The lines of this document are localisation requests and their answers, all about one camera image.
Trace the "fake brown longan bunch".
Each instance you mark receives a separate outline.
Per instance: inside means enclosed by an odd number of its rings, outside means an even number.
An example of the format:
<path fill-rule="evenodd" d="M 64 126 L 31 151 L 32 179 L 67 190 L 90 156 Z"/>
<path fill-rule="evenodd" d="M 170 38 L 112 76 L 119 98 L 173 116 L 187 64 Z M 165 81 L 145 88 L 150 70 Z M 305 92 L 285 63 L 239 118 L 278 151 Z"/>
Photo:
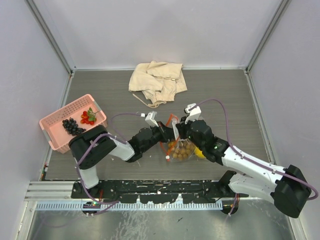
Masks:
<path fill-rule="evenodd" d="M 167 144 L 168 162 L 181 162 L 188 160 L 195 151 L 196 146 L 189 140 L 173 140 Z"/>

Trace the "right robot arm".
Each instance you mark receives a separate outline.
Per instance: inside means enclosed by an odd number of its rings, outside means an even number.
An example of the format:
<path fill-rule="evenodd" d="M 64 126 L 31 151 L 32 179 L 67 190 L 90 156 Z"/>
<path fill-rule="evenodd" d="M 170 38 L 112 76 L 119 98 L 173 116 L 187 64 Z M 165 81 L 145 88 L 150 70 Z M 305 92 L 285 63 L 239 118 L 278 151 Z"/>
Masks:
<path fill-rule="evenodd" d="M 298 167 L 283 167 L 253 157 L 215 136 L 204 120 L 180 122 L 174 129 L 181 139 L 190 140 L 201 150 L 208 161 L 239 171 L 228 171 L 220 179 L 223 196 L 250 195 L 274 204 L 288 217 L 300 216 L 312 190 Z"/>

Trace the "fake black grape bunch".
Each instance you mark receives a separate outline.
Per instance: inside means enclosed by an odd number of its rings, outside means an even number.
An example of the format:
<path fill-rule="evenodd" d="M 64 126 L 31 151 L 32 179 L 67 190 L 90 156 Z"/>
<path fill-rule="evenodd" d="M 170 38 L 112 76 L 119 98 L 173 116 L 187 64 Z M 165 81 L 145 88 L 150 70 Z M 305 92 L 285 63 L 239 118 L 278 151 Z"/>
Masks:
<path fill-rule="evenodd" d="M 85 128 L 79 127 L 77 121 L 73 118 L 64 119 L 62 121 L 62 126 L 65 131 L 73 137 L 78 136 L 86 131 Z"/>

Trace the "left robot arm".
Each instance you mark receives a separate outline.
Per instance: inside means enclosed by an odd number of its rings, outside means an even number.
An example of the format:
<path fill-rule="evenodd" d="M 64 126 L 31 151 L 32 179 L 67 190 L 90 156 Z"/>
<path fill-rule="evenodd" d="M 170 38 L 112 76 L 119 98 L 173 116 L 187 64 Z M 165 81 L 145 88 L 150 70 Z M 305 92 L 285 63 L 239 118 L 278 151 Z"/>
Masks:
<path fill-rule="evenodd" d="M 167 143 L 173 137 L 174 130 L 163 124 L 142 128 L 129 141 L 111 135 L 102 125 L 74 137 L 68 146 L 76 160 L 76 170 L 83 186 L 82 192 L 88 198 L 99 195 L 100 185 L 96 165 L 107 155 L 133 163 L 157 143 Z"/>

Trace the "clear zip top bag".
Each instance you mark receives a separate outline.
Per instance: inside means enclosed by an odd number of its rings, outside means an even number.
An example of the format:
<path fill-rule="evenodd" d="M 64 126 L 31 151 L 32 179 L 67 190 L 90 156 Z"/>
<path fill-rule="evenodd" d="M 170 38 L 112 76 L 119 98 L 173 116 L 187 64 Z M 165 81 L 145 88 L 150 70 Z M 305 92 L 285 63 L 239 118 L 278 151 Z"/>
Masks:
<path fill-rule="evenodd" d="M 197 157 L 205 159 L 202 151 L 200 151 L 190 140 L 180 139 L 178 133 L 166 143 L 160 143 L 160 147 L 165 154 L 165 159 L 170 162 L 183 162 L 190 158 Z"/>

